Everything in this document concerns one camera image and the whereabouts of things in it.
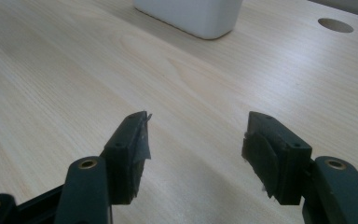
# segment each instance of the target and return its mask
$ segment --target white plastic bin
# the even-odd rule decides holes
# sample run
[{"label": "white plastic bin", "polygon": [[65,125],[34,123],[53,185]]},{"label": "white plastic bin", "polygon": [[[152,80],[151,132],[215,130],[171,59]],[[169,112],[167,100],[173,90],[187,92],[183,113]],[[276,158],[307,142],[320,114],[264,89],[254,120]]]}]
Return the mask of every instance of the white plastic bin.
[{"label": "white plastic bin", "polygon": [[192,35],[215,39],[234,28],[242,0],[133,0],[133,4]]}]

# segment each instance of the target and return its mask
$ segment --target white container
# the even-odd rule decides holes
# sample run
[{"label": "white container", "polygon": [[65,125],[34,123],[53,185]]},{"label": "white container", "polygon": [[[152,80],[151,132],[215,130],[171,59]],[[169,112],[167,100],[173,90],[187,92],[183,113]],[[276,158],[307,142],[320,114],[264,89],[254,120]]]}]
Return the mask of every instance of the white container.
[{"label": "white container", "polygon": [[192,35],[215,39],[234,28],[242,0],[133,0],[133,4]]}]

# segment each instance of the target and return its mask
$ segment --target wooden table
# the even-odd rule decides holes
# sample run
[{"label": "wooden table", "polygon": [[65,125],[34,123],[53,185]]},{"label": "wooden table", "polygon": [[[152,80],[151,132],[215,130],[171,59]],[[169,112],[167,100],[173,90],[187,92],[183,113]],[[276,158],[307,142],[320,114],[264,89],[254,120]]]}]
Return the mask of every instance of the wooden table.
[{"label": "wooden table", "polygon": [[358,169],[358,16],[245,0],[234,31],[205,41],[127,0],[0,0],[0,192],[23,203],[59,186],[141,110],[152,160],[115,223],[302,223],[241,158],[248,113]]}]

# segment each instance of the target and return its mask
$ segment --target white box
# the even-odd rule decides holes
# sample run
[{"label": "white box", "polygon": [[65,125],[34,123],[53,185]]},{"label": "white box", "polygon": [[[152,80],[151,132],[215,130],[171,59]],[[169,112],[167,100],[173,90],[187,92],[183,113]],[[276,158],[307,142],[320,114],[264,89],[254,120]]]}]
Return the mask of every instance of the white box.
[{"label": "white box", "polygon": [[133,4],[187,33],[215,39],[234,28],[242,0],[133,0]]}]

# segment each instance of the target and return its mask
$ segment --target light wood surface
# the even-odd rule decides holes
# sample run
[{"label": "light wood surface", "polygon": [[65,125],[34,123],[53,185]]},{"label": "light wood surface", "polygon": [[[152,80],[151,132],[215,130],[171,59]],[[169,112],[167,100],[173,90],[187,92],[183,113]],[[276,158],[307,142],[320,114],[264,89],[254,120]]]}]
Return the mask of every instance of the light wood surface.
[{"label": "light wood surface", "polygon": [[246,0],[234,31],[204,41],[127,0],[0,0],[0,192],[23,203],[59,186],[140,110],[152,160],[115,223],[303,223],[241,158],[248,113],[358,169],[358,16]]}]

